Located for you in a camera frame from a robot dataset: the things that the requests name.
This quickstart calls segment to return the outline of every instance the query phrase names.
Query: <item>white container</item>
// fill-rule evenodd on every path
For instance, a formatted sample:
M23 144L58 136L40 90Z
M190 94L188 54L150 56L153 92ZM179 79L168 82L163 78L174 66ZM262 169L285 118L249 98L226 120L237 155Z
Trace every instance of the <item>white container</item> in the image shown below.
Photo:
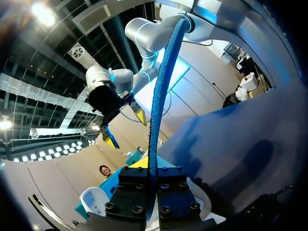
M253 72L247 75L246 78L247 80L245 78L241 80L240 86L242 88L245 88L247 91L252 91L258 87L258 80Z

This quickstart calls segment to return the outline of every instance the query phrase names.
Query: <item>ceiling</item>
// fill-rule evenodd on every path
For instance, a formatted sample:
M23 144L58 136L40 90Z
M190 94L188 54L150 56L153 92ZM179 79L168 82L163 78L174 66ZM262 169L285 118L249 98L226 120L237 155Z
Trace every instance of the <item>ceiling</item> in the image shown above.
M134 43L125 37L124 28L135 17L154 20L154 3L144 2L148 3L116 2L127 10L111 15L87 33L80 29L76 18L104 2L51 0L47 5L56 15L56 22L50 27L40 24L29 11L23 12L22 26L20 20L16 20L16 25L11 27L14 33L7 32L10 36L6 36L5 42L9 46L3 52L5 57L0 59L0 120L8 116L13 123L11 128L0 130L0 157L12 159L12 155L18 156L19 152L22 155L25 150L32 152L81 138L79 133L62 130L59 134L40 134L35 140L30 134L32 128L84 129L85 137L90 140L99 135L91 126L101 116L86 108L89 107L86 69L73 60L69 52L78 42L104 68L126 67L136 73L141 67L141 57ZM8 3L7 15L12 7L16 8L13 4ZM17 9L25 8L24 3L18 4ZM31 4L27 1L26 7L30 9Z

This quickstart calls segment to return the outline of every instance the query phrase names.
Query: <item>ventilation fan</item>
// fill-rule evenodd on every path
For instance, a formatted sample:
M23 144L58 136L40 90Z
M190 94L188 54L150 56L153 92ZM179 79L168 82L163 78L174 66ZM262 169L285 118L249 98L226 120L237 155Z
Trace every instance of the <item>ventilation fan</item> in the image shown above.
M83 56L85 49L83 47L74 47L72 50L72 56L75 60L80 59Z
M36 140L39 137L39 133L35 128L31 128L31 138Z

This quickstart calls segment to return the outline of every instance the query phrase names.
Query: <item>ceiling beam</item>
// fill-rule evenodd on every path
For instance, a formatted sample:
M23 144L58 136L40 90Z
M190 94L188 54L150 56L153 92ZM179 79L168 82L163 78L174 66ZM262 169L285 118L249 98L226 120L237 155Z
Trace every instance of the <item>ceiling beam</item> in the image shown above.
M73 65L71 65L68 61L66 61L63 57L59 56L51 47L44 44L44 42L38 37L32 35L33 31L30 30L24 30L20 34L20 39L24 41L27 45L34 48L35 50L39 51L49 59L53 60L56 64L63 67L67 71L71 72L76 77L86 80L85 74L83 74L81 71L79 71L77 68L75 68Z

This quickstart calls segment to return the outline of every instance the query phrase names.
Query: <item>white wall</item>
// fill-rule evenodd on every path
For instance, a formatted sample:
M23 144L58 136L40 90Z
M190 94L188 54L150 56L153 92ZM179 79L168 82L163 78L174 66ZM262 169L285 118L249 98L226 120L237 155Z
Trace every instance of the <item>white wall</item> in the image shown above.
M3 175L31 223L38 230L45 230L49 225L31 205L28 196L35 193L67 224L72 220L83 222L84 218L75 212L75 207L85 189L98 186L105 180L99 166L106 165L111 171L116 171L125 165L125 160L121 152L107 144L97 143L79 153L52 160L5 161Z

